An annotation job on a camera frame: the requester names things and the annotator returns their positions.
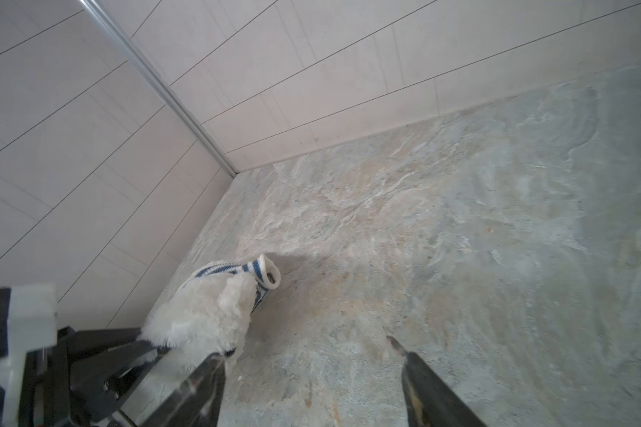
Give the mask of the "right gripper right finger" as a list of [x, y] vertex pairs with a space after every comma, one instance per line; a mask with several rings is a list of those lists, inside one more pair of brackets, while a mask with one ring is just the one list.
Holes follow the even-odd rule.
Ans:
[[420, 355], [404, 348], [393, 336], [386, 339], [403, 358], [402, 391], [410, 427], [485, 427], [485, 423]]

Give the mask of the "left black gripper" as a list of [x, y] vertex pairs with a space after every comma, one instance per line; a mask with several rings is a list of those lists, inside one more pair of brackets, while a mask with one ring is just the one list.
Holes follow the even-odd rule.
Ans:
[[[120, 411], [163, 355], [137, 328], [57, 327], [55, 346], [27, 356], [16, 426], [92, 426]], [[0, 426], [5, 392], [0, 387]]]

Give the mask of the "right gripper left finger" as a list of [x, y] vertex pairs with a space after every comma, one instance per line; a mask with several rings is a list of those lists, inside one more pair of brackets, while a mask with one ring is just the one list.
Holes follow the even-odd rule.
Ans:
[[142, 423], [156, 427], [217, 427], [226, 381], [226, 357], [210, 354]]

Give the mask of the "white teddy bear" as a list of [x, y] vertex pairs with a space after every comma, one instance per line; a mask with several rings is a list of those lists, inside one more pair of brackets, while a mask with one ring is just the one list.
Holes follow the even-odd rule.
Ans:
[[213, 353], [228, 368], [245, 347], [257, 282], [249, 273], [222, 272], [188, 279], [151, 313], [140, 339], [167, 348], [169, 358], [192, 371]]

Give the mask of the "blue white striped sweater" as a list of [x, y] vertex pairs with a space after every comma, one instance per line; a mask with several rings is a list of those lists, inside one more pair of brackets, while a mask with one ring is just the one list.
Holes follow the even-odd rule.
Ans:
[[252, 307], [252, 311], [263, 302], [265, 297], [272, 291], [277, 289], [281, 284], [281, 272], [274, 262], [269, 259], [265, 254], [261, 254], [258, 258], [249, 263], [228, 263], [225, 261], [217, 261], [208, 263], [207, 265], [197, 269], [188, 279], [186, 279], [178, 290], [184, 290], [187, 286], [197, 279], [214, 276], [218, 274], [229, 274], [232, 276], [246, 274], [253, 277], [256, 281], [256, 299]]

